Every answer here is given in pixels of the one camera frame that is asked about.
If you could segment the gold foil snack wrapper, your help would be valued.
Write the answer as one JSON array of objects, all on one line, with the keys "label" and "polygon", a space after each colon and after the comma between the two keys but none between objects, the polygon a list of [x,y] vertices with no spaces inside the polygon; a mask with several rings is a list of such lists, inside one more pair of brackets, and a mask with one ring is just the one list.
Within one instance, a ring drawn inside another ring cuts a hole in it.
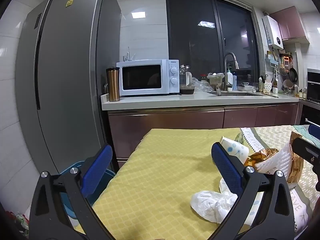
[{"label": "gold foil snack wrapper", "polygon": [[295,139],[302,139],[303,136],[291,132],[290,140],[281,150],[276,148],[264,148],[248,156],[244,162],[245,166],[252,166],[258,172],[273,174],[276,170],[281,170],[289,184],[298,183],[304,166],[304,160],[292,149]]}]

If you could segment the white tissue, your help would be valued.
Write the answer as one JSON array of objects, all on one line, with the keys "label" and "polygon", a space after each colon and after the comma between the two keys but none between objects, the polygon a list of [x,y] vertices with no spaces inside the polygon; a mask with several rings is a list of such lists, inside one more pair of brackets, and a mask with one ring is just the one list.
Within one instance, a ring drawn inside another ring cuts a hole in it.
[{"label": "white tissue", "polygon": [[212,223],[221,224],[235,204],[238,196],[231,193],[226,182],[221,178],[220,192],[200,191],[192,195],[190,206],[202,218]]}]

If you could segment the white blue-dotted paper cup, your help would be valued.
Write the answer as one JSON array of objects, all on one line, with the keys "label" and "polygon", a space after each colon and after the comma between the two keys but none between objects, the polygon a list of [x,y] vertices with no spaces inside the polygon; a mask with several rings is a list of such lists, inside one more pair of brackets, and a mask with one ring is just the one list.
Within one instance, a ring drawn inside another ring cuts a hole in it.
[{"label": "white blue-dotted paper cup", "polygon": [[228,139],[227,137],[221,137],[220,144],[226,150],[229,155],[237,157],[242,164],[244,164],[249,156],[249,148],[245,145]]}]

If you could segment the white foam fruit net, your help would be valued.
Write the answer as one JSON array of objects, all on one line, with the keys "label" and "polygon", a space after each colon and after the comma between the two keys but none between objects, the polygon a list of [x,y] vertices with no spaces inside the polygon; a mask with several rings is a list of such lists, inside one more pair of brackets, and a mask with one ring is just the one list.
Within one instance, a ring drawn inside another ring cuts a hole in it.
[{"label": "white foam fruit net", "polygon": [[274,172],[280,170],[283,172],[285,179],[288,180],[293,163],[292,158],[292,148],[288,142],[279,152],[264,161],[256,163],[254,167],[258,172],[265,174],[274,174]]}]

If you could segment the green clear plastic wrapper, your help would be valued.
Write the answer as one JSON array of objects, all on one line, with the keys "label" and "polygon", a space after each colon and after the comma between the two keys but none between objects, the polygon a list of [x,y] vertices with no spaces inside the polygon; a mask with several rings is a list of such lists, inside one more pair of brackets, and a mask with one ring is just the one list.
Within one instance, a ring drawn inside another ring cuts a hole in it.
[{"label": "green clear plastic wrapper", "polygon": [[239,134],[237,134],[237,136],[234,139],[236,142],[240,143],[240,144],[244,144],[244,136],[243,133],[240,132]]}]

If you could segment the maroon lower kitchen cabinets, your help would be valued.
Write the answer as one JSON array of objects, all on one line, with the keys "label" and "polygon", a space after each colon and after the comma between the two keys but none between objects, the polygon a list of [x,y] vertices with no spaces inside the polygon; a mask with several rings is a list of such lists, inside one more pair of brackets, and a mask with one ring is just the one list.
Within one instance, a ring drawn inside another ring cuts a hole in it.
[{"label": "maroon lower kitchen cabinets", "polygon": [[153,128],[216,129],[293,125],[298,103],[109,111],[116,158],[123,166]]}]

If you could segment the steel kitchen faucet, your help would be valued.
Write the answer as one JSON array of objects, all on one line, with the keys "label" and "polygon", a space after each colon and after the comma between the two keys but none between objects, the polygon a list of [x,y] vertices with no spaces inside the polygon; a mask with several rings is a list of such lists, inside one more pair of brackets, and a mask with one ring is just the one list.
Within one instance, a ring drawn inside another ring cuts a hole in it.
[{"label": "steel kitchen faucet", "polygon": [[228,52],[224,57],[224,70],[225,70],[225,80],[224,80],[224,90],[232,91],[233,89],[233,74],[231,73],[232,66],[228,66],[227,59],[228,56],[233,58],[233,67],[235,70],[239,69],[239,64],[236,59],[236,55],[233,52]]}]

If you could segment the white kitchen countertop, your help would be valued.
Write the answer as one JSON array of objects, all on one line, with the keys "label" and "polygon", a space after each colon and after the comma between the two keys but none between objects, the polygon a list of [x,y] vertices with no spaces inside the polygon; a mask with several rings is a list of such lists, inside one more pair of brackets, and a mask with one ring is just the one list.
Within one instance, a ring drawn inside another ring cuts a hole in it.
[{"label": "white kitchen countertop", "polygon": [[111,102],[109,95],[100,97],[103,111],[120,111],[130,109],[156,109],[156,108],[180,108],[180,107],[215,107],[235,105],[270,105],[279,103],[297,103],[299,98],[286,95],[264,95],[261,93],[226,92],[221,96],[194,92],[188,95],[154,95],[133,96],[121,98],[117,102]]}]

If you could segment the dark kitchen window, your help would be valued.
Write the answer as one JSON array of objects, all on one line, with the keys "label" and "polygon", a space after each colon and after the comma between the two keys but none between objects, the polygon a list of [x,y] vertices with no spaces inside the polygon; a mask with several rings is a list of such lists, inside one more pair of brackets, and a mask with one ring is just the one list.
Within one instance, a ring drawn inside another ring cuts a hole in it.
[{"label": "dark kitchen window", "polygon": [[224,71],[233,52],[239,69],[228,66],[237,82],[257,82],[260,74],[257,35],[252,13],[223,0],[166,0],[169,57],[189,65],[200,79]]}]

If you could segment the built-in black oven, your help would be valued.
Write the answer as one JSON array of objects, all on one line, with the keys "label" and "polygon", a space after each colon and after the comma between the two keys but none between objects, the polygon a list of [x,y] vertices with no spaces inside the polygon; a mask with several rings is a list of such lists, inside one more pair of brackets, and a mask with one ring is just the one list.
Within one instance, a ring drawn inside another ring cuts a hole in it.
[{"label": "built-in black oven", "polygon": [[319,69],[307,69],[306,98],[302,100],[300,125],[319,125]]}]

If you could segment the black frying pan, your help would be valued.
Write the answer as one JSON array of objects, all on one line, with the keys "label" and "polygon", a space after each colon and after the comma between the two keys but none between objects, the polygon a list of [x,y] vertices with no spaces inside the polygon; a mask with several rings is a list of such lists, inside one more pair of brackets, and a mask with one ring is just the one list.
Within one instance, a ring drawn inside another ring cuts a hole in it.
[{"label": "black frying pan", "polygon": [[295,70],[295,68],[293,67],[293,59],[292,57],[289,58],[289,79],[292,83],[296,84],[298,81],[298,74],[297,71]]}]

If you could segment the yellow patterned table cloth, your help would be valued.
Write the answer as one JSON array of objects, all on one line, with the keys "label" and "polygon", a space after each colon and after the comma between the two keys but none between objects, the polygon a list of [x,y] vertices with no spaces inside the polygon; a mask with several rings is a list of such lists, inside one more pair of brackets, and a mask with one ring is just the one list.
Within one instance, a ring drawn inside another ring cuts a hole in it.
[{"label": "yellow patterned table cloth", "polygon": [[190,206],[193,194],[217,191],[211,149],[240,130],[152,129],[93,205],[116,239],[208,239],[217,224]]}]

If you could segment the white soap dispenser bottle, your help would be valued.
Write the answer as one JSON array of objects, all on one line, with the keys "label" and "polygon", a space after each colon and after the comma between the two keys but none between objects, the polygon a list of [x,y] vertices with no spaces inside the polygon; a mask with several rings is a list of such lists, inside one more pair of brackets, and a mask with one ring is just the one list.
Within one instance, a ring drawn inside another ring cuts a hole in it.
[{"label": "white soap dispenser bottle", "polygon": [[227,75],[226,75],[226,89],[227,91],[232,91],[233,90],[233,74],[230,70],[230,67],[227,69]]}]

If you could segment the white water heater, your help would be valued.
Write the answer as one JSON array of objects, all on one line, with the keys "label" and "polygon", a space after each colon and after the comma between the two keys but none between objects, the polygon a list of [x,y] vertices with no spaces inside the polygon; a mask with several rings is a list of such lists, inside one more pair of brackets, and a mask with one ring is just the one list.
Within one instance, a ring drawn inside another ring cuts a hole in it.
[{"label": "white water heater", "polygon": [[265,27],[268,46],[271,46],[274,49],[283,50],[283,39],[278,22],[270,16],[266,15],[263,17],[263,23]]}]

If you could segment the pink upper cabinet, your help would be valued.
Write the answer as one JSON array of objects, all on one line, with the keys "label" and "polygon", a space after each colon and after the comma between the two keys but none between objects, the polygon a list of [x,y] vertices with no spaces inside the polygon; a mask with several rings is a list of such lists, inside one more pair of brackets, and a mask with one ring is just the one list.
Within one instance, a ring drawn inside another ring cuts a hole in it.
[{"label": "pink upper cabinet", "polygon": [[274,12],[270,16],[278,22],[283,44],[310,43],[295,6]]}]

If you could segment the copper travel mug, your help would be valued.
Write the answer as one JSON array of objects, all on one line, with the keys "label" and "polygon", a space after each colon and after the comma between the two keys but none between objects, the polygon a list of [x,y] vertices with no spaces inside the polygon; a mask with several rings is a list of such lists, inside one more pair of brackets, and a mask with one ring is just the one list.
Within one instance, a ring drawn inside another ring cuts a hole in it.
[{"label": "copper travel mug", "polygon": [[117,102],[120,100],[119,91],[119,67],[107,68],[107,86],[110,102]]}]

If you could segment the glass kettle jug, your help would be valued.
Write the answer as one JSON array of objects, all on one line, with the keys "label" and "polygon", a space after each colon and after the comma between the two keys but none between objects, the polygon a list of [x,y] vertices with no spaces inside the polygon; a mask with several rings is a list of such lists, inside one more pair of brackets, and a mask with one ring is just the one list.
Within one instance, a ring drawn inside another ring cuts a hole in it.
[{"label": "glass kettle jug", "polygon": [[180,65],[180,86],[189,87],[192,85],[192,73],[189,65]]}]

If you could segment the white microwave oven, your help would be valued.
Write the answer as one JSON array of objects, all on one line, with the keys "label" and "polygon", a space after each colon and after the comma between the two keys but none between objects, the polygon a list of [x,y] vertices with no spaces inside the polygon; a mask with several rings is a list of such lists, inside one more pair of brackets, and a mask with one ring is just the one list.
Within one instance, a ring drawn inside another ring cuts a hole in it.
[{"label": "white microwave oven", "polygon": [[180,92],[179,61],[170,59],[118,62],[120,96]]}]

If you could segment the grey double-door refrigerator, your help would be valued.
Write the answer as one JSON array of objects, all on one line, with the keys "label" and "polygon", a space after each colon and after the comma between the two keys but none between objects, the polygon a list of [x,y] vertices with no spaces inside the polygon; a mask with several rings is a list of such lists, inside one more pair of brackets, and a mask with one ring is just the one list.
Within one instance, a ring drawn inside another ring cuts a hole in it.
[{"label": "grey double-door refrigerator", "polygon": [[100,97],[119,60],[117,0],[45,0],[25,20],[15,93],[39,172],[63,172],[106,143]]}]

